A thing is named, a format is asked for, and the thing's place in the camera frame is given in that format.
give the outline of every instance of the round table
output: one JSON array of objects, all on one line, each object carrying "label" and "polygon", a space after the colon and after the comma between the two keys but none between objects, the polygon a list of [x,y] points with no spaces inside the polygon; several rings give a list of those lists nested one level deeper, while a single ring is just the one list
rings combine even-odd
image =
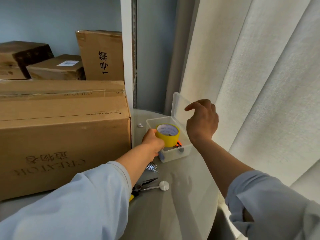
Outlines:
[{"label": "round table", "polygon": [[[131,109],[132,146],[141,143],[146,120],[164,115]],[[139,181],[158,177],[150,183],[167,181],[169,190],[142,192],[129,203],[129,219],[121,240],[207,239],[217,212],[219,190],[196,149],[188,157],[162,163],[154,159],[159,173],[145,170]],[[6,200],[0,203],[0,221],[29,205],[48,192]]]}]

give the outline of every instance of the tape roll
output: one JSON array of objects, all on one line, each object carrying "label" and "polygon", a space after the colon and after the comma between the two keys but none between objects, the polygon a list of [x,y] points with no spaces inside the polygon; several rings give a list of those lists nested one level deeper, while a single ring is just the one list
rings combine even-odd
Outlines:
[{"label": "tape roll", "polygon": [[160,124],[156,127],[155,136],[164,140],[165,147],[174,147],[179,139],[180,130],[172,124]]}]

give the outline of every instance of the clear plastic box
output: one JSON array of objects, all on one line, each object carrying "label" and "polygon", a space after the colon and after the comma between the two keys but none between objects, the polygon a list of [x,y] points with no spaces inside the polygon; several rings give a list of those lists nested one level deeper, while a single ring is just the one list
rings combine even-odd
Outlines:
[{"label": "clear plastic box", "polygon": [[179,141],[182,147],[164,148],[159,152],[159,158],[163,163],[186,157],[190,154],[192,144],[187,135],[187,120],[193,116],[194,111],[185,111],[184,108],[190,102],[186,100],[180,93],[173,94],[171,116],[146,120],[146,129],[155,129],[160,124],[172,124],[180,129]]}]

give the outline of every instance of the cardboard box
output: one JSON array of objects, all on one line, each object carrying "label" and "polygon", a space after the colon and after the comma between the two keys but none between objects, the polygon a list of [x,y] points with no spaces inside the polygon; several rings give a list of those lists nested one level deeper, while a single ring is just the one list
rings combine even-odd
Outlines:
[{"label": "cardboard box", "polygon": [[10,41],[0,44],[0,79],[29,79],[26,66],[53,58],[48,44]]},{"label": "cardboard box", "polygon": [[121,32],[78,30],[75,34],[87,80],[125,80]]},{"label": "cardboard box", "polygon": [[122,81],[0,81],[0,200],[56,189],[131,149]]},{"label": "cardboard box", "polygon": [[26,67],[33,80],[85,80],[81,56],[61,55]]}]

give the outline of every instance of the white tabletop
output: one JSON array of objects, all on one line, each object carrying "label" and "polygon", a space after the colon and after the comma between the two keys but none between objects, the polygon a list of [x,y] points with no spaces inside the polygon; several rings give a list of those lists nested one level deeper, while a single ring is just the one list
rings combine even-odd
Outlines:
[{"label": "white tabletop", "polygon": [[[132,145],[141,143],[146,120],[164,115],[131,110]],[[219,190],[200,154],[193,148],[188,157],[162,163],[154,159],[159,173],[145,171],[139,181],[158,177],[167,181],[168,191],[153,189],[142,192],[129,204],[129,221],[124,239],[207,239],[216,215]],[[48,192],[0,202],[0,221],[29,205]]]}]

